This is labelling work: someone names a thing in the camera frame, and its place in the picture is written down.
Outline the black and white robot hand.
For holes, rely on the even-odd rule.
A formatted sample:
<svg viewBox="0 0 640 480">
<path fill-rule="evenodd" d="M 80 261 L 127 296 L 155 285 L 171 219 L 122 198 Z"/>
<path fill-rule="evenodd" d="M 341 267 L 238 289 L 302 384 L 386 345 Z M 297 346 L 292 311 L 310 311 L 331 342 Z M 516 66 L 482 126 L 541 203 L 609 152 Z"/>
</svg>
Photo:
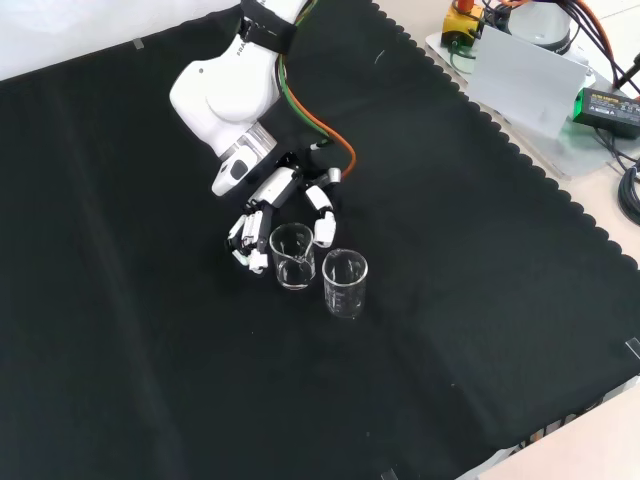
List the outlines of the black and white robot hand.
<svg viewBox="0 0 640 480">
<path fill-rule="evenodd" d="M 321 171 L 305 168 L 302 160 L 287 154 L 274 172 L 249 197 L 226 244 L 236 261 L 254 274 L 269 266 L 267 247 L 274 213 L 295 193 L 302 192 L 316 211 L 313 244 L 328 248 L 333 244 L 337 220 L 330 192 L 342 180 L 336 167 Z"/>
</svg>

